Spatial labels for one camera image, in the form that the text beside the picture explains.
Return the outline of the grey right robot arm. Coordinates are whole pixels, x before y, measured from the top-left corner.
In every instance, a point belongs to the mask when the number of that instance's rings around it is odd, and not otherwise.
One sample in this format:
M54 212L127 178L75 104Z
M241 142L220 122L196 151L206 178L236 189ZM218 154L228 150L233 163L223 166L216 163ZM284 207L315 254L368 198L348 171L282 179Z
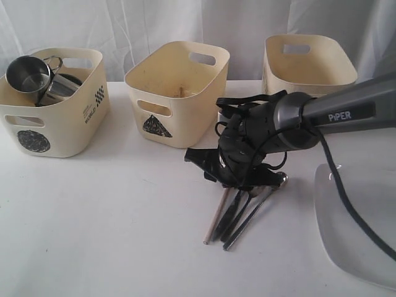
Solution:
M275 186L281 177L264 163L271 153L306 150L323 134L395 126L395 74L312 97L284 90L272 95L218 98L225 115L216 148L186 150L184 159L224 187Z

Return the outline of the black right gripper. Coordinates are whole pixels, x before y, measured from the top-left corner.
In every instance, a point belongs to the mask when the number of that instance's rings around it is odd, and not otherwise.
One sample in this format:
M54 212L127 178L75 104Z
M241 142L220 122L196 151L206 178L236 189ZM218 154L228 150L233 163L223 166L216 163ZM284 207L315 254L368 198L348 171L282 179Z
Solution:
M260 186L280 186L286 180L280 166L264 163L270 152L283 152L275 144L278 132L271 123L273 104L264 103L252 107L245 116L234 114L226 121L219 135L218 149L188 148L184 161L191 162L204 172L204 178L220 182L223 187L251 189Z

